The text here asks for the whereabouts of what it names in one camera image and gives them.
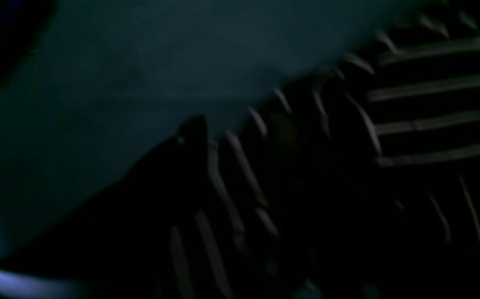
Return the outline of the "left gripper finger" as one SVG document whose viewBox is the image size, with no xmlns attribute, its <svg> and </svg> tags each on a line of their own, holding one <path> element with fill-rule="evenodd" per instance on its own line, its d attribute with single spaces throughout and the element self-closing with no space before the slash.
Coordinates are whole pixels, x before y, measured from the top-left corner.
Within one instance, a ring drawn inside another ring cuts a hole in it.
<svg viewBox="0 0 480 299">
<path fill-rule="evenodd" d="M 142 294 L 166 262 L 171 229 L 205 188 L 207 122 L 184 121 L 114 184 L 0 259 L 0 299 Z"/>
</svg>

